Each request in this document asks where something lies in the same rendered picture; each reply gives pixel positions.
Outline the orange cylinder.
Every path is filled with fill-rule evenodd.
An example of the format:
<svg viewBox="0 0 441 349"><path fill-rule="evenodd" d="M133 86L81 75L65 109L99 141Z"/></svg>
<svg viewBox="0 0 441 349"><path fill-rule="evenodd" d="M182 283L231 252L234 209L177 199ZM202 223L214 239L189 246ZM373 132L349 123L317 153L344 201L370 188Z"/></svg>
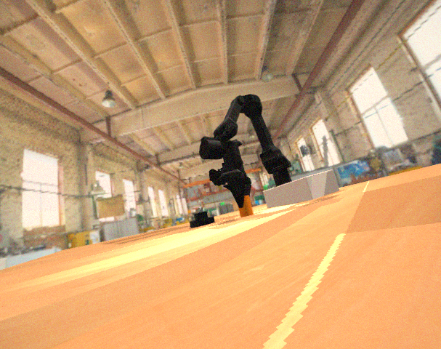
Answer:
<svg viewBox="0 0 441 349"><path fill-rule="evenodd" d="M243 208L239 208L239 212L241 217L246 217L254 214L249 195L244 196Z"/></svg>

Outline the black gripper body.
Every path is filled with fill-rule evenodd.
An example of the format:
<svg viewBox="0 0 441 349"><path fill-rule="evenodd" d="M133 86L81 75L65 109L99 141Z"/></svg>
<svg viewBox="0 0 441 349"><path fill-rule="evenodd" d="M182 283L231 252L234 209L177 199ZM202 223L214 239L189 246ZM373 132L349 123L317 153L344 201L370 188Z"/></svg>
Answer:
<svg viewBox="0 0 441 349"><path fill-rule="evenodd" d="M226 166L227 172L222 173L219 178L222 185L225 185L226 182L230 184L241 180L245 180L246 185L252 184L251 178L247 177L245 173L241 156L229 157L224 160L223 164Z"/></svg>

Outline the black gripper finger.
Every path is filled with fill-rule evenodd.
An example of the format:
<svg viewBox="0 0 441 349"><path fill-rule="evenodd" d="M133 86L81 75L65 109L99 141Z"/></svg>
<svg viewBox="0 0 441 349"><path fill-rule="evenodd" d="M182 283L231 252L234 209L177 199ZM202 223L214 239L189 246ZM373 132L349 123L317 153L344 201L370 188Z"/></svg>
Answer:
<svg viewBox="0 0 441 349"><path fill-rule="evenodd" d="M251 184L245 185L245 195L244 196L249 195L249 198L250 198L250 192L251 192Z"/></svg>
<svg viewBox="0 0 441 349"><path fill-rule="evenodd" d="M223 185L223 187L227 188L231 191L233 197L235 198L239 208L243 208L244 204L244 195L245 195L245 185L246 181L241 180L238 182L230 183L227 185Z"/></svg>

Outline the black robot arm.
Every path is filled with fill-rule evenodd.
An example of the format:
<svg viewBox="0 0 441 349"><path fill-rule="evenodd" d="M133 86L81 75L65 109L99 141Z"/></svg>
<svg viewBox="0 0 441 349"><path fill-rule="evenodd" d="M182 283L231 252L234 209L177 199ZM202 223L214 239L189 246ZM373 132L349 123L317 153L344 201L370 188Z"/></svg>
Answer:
<svg viewBox="0 0 441 349"><path fill-rule="evenodd" d="M230 108L224 121L214 130L214 137L203 136L199 148L202 159L221 159L240 156L239 146L241 141L230 140L238 132L237 120L240 113L249 117L254 127L254 131L262 147L260 158L268 174L272 174L275 187L284 185L291 181L286 168L291 167L291 162L284 156L280 149L274 146L267 126L262 118L262 103L257 95L238 95L230 104ZM209 171L209 180L214 185L221 185L220 176L227 172L226 166L222 163L222 168ZM275 188L274 187L274 188Z"/></svg>

